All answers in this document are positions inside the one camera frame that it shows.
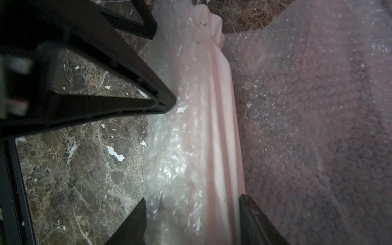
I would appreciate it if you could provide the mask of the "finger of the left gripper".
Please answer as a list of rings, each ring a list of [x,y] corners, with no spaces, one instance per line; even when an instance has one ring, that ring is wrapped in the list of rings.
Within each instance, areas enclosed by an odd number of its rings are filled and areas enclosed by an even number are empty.
[[[170,89],[93,1],[1,1],[1,139],[162,114]]]
[[[149,40],[155,36],[157,22],[145,1],[93,2],[115,29]]]

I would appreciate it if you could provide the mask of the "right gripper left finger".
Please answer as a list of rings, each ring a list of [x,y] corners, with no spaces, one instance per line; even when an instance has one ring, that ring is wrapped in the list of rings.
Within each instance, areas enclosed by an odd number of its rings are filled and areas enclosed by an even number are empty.
[[[146,201],[142,198],[105,245],[145,245],[146,228]]]

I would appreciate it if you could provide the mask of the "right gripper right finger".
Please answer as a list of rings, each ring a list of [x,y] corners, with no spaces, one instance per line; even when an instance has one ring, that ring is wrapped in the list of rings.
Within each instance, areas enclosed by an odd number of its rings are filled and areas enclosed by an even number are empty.
[[[241,195],[239,199],[242,245],[289,245],[254,199]]]

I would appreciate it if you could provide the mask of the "large white ribbed vase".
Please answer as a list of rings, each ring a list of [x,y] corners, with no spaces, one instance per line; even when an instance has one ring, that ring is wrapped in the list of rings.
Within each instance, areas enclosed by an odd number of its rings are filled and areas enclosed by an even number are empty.
[[[222,19],[205,5],[190,8],[196,65],[185,144],[195,157],[184,178],[187,245],[239,245],[239,197],[245,192],[230,64],[223,54]]]

